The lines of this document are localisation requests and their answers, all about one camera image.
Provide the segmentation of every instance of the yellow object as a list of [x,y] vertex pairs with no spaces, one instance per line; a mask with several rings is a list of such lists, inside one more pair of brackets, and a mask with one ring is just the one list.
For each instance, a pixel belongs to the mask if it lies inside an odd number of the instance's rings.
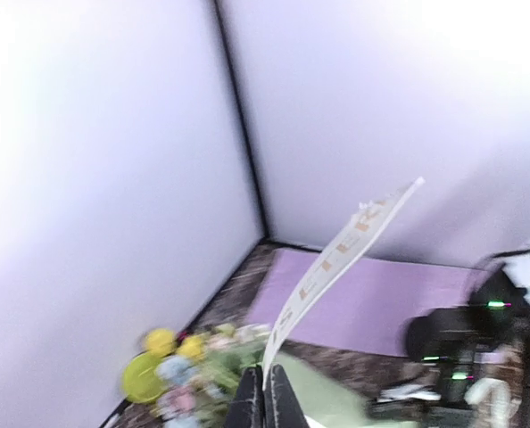
[[176,353],[195,363],[199,363],[203,360],[203,337],[200,334],[187,336]]
[[166,328],[152,330],[144,340],[146,352],[158,358],[166,357],[176,348],[174,332]]
[[122,389],[126,392],[129,401],[150,403],[164,393],[166,385],[155,373],[156,367],[161,362],[161,358],[148,352],[130,361],[122,376]]

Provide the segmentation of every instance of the green led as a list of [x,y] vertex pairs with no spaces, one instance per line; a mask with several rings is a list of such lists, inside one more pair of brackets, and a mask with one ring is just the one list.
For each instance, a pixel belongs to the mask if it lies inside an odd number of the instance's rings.
[[500,300],[491,300],[487,303],[488,308],[505,308],[506,306],[505,302]]
[[454,373],[451,378],[454,380],[454,381],[465,381],[468,376],[465,374],[465,373]]

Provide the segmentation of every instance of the green light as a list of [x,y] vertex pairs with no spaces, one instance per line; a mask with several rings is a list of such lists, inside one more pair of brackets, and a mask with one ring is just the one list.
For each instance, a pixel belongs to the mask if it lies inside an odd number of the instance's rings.
[[487,303],[487,308],[505,308],[506,306],[505,302],[500,300],[491,300]]

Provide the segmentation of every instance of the marble table surface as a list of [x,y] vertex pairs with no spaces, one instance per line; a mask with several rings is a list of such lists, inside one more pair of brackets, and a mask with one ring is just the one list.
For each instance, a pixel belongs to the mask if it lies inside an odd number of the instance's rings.
[[[259,292],[261,282],[275,258],[278,245],[263,243],[255,247],[230,281],[219,291],[211,304],[192,325],[195,330],[223,323],[242,325],[253,300]],[[419,382],[430,383],[435,373],[406,358],[367,354],[350,350],[336,350],[307,343],[287,341],[282,350],[309,363],[324,375],[336,379],[348,388],[367,396],[375,397],[388,383],[408,379],[424,370]],[[485,365],[484,372],[491,377],[501,378],[510,385],[512,395],[518,397],[521,391],[521,359],[518,351],[508,353],[502,365]],[[409,413],[410,418],[418,419],[418,412]],[[131,404],[126,408],[115,428],[159,428],[160,420],[149,414],[147,406]],[[479,406],[476,428],[487,428],[489,423],[488,404]],[[513,417],[511,426],[518,426]]]

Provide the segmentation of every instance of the purple mat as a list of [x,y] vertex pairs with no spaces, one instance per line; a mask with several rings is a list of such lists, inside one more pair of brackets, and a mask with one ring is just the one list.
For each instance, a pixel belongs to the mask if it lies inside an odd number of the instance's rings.
[[[275,263],[246,321],[273,325],[317,254],[277,250]],[[289,335],[289,339],[374,354],[403,356],[402,330],[411,317],[456,306],[467,296],[469,269],[361,259]]]

